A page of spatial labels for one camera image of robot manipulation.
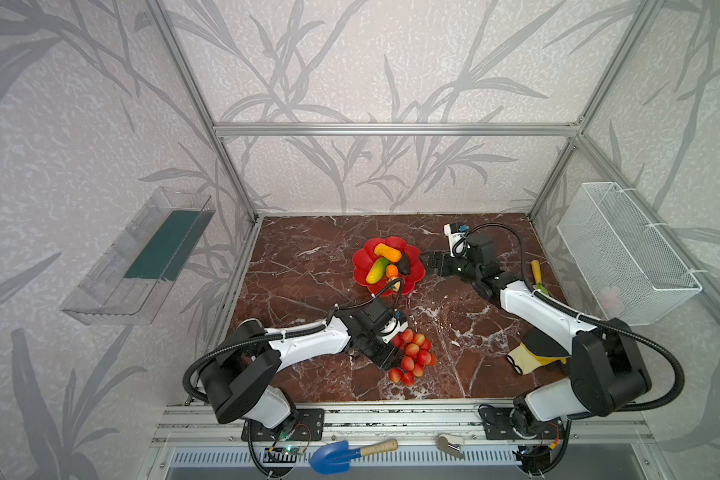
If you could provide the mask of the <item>green garden trowel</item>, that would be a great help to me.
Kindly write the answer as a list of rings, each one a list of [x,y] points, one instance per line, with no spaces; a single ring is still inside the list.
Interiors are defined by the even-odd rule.
[[[531,261],[531,270],[533,275],[533,288],[544,295],[548,295],[549,291],[542,282],[541,264],[538,260]]]

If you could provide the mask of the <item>fake orange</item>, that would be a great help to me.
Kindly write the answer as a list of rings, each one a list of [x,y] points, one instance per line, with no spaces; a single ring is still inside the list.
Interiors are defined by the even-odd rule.
[[[389,264],[385,269],[385,276],[389,280],[394,280],[399,277],[399,270],[395,264]]]

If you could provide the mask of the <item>dark fake avocado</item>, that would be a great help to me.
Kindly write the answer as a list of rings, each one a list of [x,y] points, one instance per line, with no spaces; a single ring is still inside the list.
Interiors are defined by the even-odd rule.
[[[408,276],[410,274],[410,261],[405,253],[401,254],[401,258],[395,263],[400,276]]]

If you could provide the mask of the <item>green yellow fake mango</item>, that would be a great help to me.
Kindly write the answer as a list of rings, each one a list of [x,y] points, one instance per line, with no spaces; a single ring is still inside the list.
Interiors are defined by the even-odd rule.
[[[385,277],[386,269],[389,264],[390,261],[385,257],[378,257],[368,271],[365,277],[365,282],[369,285],[377,284]]]

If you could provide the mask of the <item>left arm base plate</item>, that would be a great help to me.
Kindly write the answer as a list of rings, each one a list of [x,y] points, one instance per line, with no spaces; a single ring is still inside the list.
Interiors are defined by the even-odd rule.
[[[254,420],[246,420],[243,426],[242,440],[251,440],[252,442],[317,441],[322,439],[324,424],[324,409],[297,409],[273,428],[266,428]]]

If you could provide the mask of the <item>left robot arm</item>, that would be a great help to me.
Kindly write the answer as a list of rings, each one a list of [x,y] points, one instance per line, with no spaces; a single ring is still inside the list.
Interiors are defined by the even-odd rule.
[[[336,305],[324,319],[292,327],[266,328],[248,319],[187,367],[182,387],[191,398],[209,404],[220,424],[244,419],[272,431],[290,430],[297,409],[272,385],[280,371],[317,357],[355,352],[387,372],[402,361],[393,338],[407,328],[406,314],[380,297]]]

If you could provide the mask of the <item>red fake grape bunch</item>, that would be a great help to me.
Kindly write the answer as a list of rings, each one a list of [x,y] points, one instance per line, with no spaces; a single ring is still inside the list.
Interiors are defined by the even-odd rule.
[[[428,367],[436,364],[432,343],[423,333],[408,328],[394,334],[390,343],[393,356],[388,379],[393,384],[413,386]]]

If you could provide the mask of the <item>yellow orange fake fruit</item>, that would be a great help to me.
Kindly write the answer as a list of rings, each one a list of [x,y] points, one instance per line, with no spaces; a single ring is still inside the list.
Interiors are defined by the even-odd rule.
[[[382,257],[391,263],[397,263],[402,259],[402,252],[396,248],[390,247],[385,243],[379,243],[374,248],[374,254]]]

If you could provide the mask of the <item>blue garden trowel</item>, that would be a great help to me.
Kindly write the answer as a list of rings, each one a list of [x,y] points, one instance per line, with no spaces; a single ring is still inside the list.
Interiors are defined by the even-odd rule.
[[[396,439],[360,448],[351,448],[348,441],[334,442],[320,447],[309,459],[311,468],[322,475],[345,473],[356,459],[397,451]]]

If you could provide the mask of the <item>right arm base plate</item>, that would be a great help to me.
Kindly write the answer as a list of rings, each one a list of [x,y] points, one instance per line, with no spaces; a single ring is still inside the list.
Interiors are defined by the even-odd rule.
[[[525,407],[497,407],[481,404],[477,413],[488,440],[560,440],[564,426],[560,419],[539,421]]]

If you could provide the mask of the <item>aluminium front rail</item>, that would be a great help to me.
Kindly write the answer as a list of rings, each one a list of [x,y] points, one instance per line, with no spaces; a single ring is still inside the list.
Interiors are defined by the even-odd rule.
[[[441,434],[461,439],[465,445],[520,444],[524,440],[508,429],[504,436],[488,438],[479,406],[508,407],[506,399],[387,400],[363,402],[301,403],[303,409],[322,409],[317,428],[322,434],[316,447],[347,440],[352,445],[374,444],[395,438],[402,446],[433,446]],[[220,425],[209,406],[168,407],[164,410],[150,446],[242,446],[243,422]],[[614,413],[573,423],[572,444],[654,444],[653,432],[641,413]]]

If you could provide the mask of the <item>clear plastic wall tray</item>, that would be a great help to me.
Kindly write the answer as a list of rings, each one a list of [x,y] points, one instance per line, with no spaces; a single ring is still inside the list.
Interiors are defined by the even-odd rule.
[[[215,213],[209,194],[157,188],[61,311],[88,326],[151,324]]]

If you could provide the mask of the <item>yellow white cloth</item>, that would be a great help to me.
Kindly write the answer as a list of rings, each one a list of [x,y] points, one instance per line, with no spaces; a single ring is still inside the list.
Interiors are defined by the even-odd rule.
[[[556,362],[565,365],[568,361],[566,357],[535,355],[523,343],[511,350],[506,355],[506,359],[518,375],[528,375],[540,367],[546,367]]]

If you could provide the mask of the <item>small grey metal clip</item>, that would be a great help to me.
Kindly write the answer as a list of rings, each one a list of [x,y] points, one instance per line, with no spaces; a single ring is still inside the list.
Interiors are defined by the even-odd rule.
[[[444,454],[458,460],[464,460],[464,439],[455,435],[440,434],[436,438],[436,447]]]

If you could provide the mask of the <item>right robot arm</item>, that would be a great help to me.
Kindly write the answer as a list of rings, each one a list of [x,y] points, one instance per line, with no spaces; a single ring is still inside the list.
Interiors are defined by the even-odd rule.
[[[545,361],[566,364],[564,379],[514,399],[508,422],[517,435],[533,437],[544,424],[560,419],[659,409],[680,396],[685,371],[667,348],[618,318],[601,320],[553,299],[534,287],[527,273],[502,269],[495,243],[482,230],[445,225],[448,249],[434,254],[430,268],[439,276],[461,279],[483,300],[531,325],[528,336],[507,356],[517,373],[531,373]],[[669,390],[647,402],[640,398],[650,392],[652,379],[642,347],[663,357],[673,372]]]

